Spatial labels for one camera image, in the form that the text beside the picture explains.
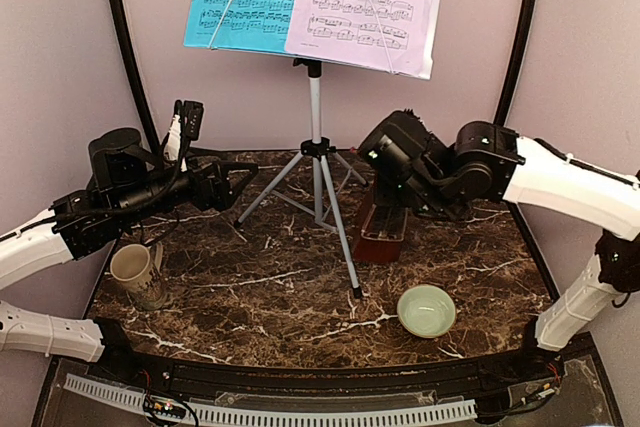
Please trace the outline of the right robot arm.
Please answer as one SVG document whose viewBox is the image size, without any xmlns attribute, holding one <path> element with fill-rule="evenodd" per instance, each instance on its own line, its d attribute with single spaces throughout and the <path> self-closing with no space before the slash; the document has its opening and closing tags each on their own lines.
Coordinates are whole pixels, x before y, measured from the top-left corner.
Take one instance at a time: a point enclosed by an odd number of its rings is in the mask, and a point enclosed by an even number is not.
<svg viewBox="0 0 640 427">
<path fill-rule="evenodd" d="M 607 305 L 639 289 L 639 179 L 579 160 L 548 142 L 473 121 L 447 146 L 410 110 L 382 120 L 357 149 L 383 197 L 434 219 L 458 220 L 476 200 L 543 207 L 602 229 L 587 266 L 540 314 L 510 371 L 534 379 Z"/>
</svg>

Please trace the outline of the grey folding music stand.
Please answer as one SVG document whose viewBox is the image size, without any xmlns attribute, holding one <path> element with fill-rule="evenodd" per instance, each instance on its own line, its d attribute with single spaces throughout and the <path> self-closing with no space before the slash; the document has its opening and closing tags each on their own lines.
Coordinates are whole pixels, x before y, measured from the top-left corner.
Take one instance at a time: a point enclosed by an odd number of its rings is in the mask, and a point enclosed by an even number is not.
<svg viewBox="0 0 640 427">
<path fill-rule="evenodd" d="M 344 224 L 337 200 L 338 188 L 332 181 L 329 167 L 329 158 L 335 155 L 335 149 L 322 133 L 321 77 L 323 65 L 328 61 L 298 57 L 286 50 L 283 56 L 291 57 L 296 64 L 305 66 L 309 80 L 311 136 L 300 145 L 297 153 L 299 158 L 310 158 L 312 161 L 314 204 L 309 212 L 318 225 L 340 234 L 344 232 Z"/>
</svg>

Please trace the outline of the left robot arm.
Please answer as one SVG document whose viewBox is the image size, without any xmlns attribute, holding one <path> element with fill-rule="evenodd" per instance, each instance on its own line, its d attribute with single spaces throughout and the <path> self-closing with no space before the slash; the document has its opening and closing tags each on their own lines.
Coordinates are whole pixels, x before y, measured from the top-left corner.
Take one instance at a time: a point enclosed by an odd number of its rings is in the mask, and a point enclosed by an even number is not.
<svg viewBox="0 0 640 427">
<path fill-rule="evenodd" d="M 141 134 L 120 128 L 89 145 L 92 176 L 72 192 L 1 238 L 1 286 L 7 288 L 58 264 L 85 258 L 132 226 L 188 203 L 200 211 L 231 208 L 258 173 L 254 163 L 213 160 L 199 164 L 200 149 L 183 141 L 185 166 L 175 167 L 145 150 Z M 94 363 L 120 383 L 141 374 L 140 359 L 110 320 L 77 320 L 1 305 L 1 347 Z"/>
</svg>

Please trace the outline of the brown wooden metronome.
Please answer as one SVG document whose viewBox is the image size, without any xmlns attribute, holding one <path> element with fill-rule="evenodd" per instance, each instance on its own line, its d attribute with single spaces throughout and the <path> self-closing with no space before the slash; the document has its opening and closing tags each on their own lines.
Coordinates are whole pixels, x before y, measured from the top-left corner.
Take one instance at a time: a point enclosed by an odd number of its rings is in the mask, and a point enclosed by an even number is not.
<svg viewBox="0 0 640 427">
<path fill-rule="evenodd" d="M 404 244 L 408 209 L 374 202 L 370 187 L 355 221 L 352 256 L 357 262 L 388 264 L 399 260 Z"/>
</svg>

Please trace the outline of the purple sheet music page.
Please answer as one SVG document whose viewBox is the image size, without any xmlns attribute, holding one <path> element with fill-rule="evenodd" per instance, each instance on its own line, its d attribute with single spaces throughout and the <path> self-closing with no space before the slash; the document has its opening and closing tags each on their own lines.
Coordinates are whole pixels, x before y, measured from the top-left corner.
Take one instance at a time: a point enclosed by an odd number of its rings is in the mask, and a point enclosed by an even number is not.
<svg viewBox="0 0 640 427">
<path fill-rule="evenodd" d="M 285 50 L 298 57 L 431 77 L 440 0 L 294 0 Z"/>
</svg>

